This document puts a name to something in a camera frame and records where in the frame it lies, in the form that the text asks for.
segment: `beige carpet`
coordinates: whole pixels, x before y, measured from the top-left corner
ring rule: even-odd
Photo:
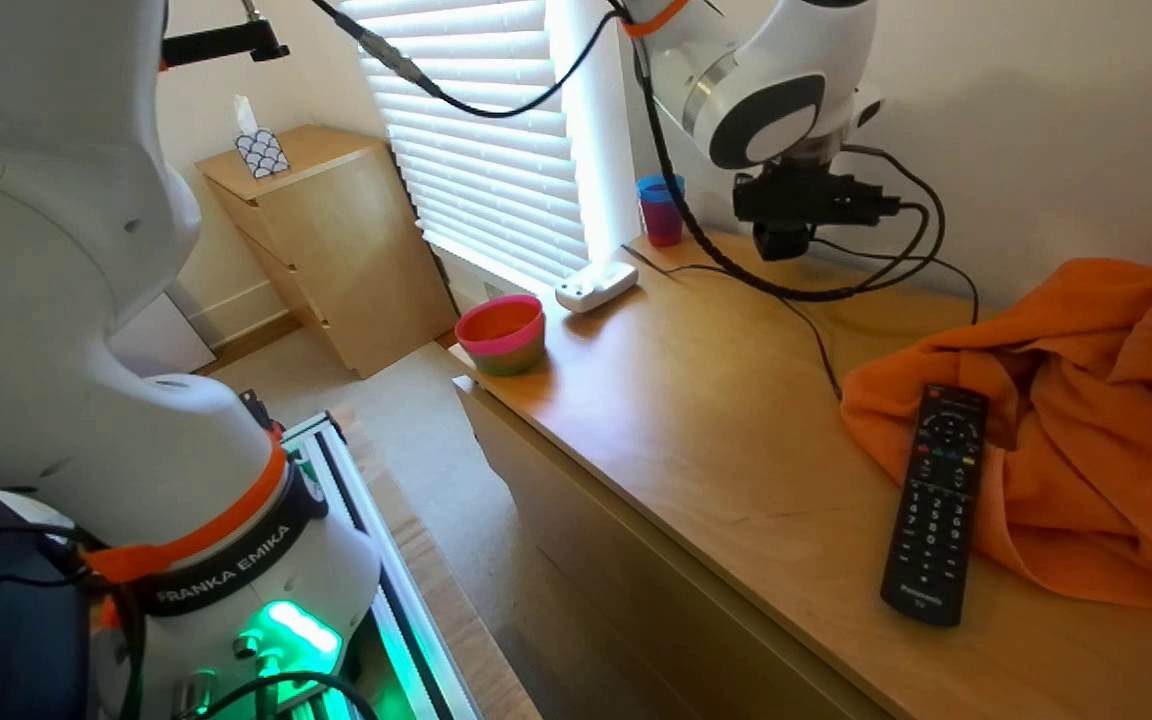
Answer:
[[[287,425],[333,406],[355,410],[541,714],[690,717],[521,533],[452,388],[460,374],[430,343],[358,381],[301,331],[212,377],[256,388]]]

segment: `tissue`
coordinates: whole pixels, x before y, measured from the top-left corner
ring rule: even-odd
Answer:
[[[238,123],[238,136],[234,137],[234,147],[243,156],[247,168],[252,177],[265,179],[274,173],[288,169],[283,146],[270,129],[256,123],[252,104],[242,94],[234,96],[234,120]]]

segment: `pink bowl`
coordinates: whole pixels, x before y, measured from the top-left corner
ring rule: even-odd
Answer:
[[[545,311],[530,295],[498,297],[462,316],[456,340],[484,373],[515,376],[545,355]]]

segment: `dresser drawer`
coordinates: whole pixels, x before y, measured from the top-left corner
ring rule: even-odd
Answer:
[[[291,265],[291,256],[278,242],[274,225],[270,223],[270,220],[265,217],[264,211],[260,210],[260,205],[256,204],[256,200],[243,200],[242,197],[225,190],[223,187],[220,187],[212,179],[207,179],[207,184],[211,187],[211,192],[215,196],[215,199],[220,200],[220,206],[225,209],[225,214],[229,215],[229,219],[233,220],[234,225],[237,225],[238,230],[243,232],[248,240],[264,247],[265,250],[268,250],[283,265]]]

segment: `orange towel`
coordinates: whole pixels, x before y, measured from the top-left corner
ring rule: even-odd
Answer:
[[[1152,268],[1074,260],[992,323],[847,377],[846,425],[893,478],[925,382],[991,397],[978,551],[1053,592],[1152,607]]]

